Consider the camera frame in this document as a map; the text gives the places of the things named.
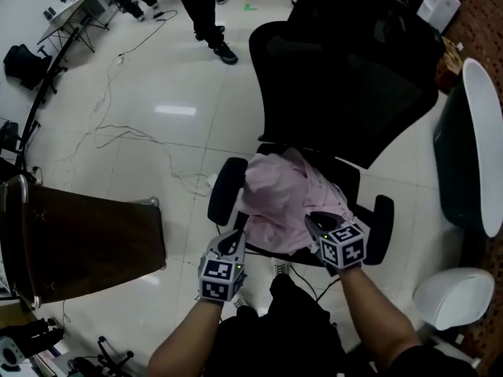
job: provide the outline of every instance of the white tile floor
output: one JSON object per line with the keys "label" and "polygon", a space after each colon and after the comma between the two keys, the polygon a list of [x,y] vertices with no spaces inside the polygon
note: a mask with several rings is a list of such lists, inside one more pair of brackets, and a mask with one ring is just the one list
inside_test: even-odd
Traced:
{"label": "white tile floor", "polygon": [[[251,158],[263,131],[263,106],[248,52],[248,38],[260,24],[283,20],[289,0],[229,0],[217,6],[217,22],[226,25],[226,41],[240,58],[224,65],[193,37],[192,23],[179,0],[160,0],[161,9],[179,14],[121,66],[110,67],[112,103],[94,112],[107,83],[107,66],[131,49],[159,23],[136,22],[120,14],[111,31],[97,35],[97,52],[76,47],[69,55],[71,70],[59,81],[59,93],[39,112],[42,129],[31,144],[28,163],[43,169],[46,186],[117,200],[160,198],[163,207],[168,262],[165,270],[94,295],[68,300],[72,319],[68,330],[94,344],[105,335],[117,350],[133,350],[135,362],[145,365],[149,356],[183,319],[197,294],[196,264],[215,225],[208,221],[208,198],[187,192],[170,172],[167,152],[176,170],[218,172],[230,156]],[[256,11],[244,11],[251,4]],[[370,209],[376,195],[395,201],[395,227],[382,265],[366,271],[385,294],[420,327],[411,306],[417,283],[438,269],[455,263],[461,234],[442,215],[432,148],[432,131],[445,97],[424,118],[399,136],[368,170],[362,171],[358,202]],[[195,108],[195,115],[156,112],[162,105]],[[122,130],[103,129],[87,135],[90,126],[132,126],[159,141],[121,137],[96,148]],[[198,178],[190,187],[205,187]],[[261,312],[271,301],[272,274],[267,259],[247,256],[245,291]],[[326,271],[294,265],[318,294],[330,282]],[[306,287],[298,277],[295,280]],[[340,285],[321,300],[339,323],[343,344],[358,341]],[[61,319],[61,303],[43,306],[40,317]],[[224,317],[232,315],[226,306]]]}

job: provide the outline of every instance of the forearm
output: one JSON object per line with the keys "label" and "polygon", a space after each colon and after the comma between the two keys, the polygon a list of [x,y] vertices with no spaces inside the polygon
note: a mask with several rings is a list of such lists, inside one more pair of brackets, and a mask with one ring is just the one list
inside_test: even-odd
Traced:
{"label": "forearm", "polygon": [[149,362],[149,377],[198,377],[210,355],[222,304],[200,300]]}
{"label": "forearm", "polygon": [[380,370],[404,350],[420,345],[409,319],[359,269],[340,273],[354,326]]}

